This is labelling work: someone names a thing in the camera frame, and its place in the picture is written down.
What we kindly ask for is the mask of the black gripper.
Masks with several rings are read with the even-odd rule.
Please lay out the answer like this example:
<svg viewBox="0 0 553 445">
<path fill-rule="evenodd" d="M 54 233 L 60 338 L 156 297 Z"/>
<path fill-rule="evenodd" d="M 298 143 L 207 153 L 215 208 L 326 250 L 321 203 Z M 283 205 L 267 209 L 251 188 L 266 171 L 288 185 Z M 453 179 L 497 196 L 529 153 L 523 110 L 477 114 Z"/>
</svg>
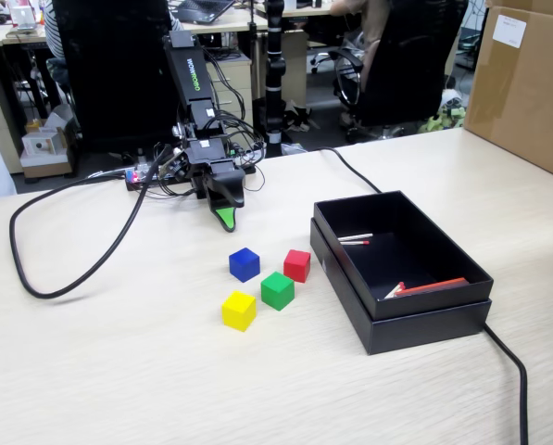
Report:
<svg viewBox="0 0 553 445">
<path fill-rule="evenodd" d="M 221 138 L 193 140 L 184 150 L 188 177 L 203 175 L 210 212 L 228 233 L 236 228 L 236 207 L 245 205 L 245 173 L 235 169 Z"/>
</svg>

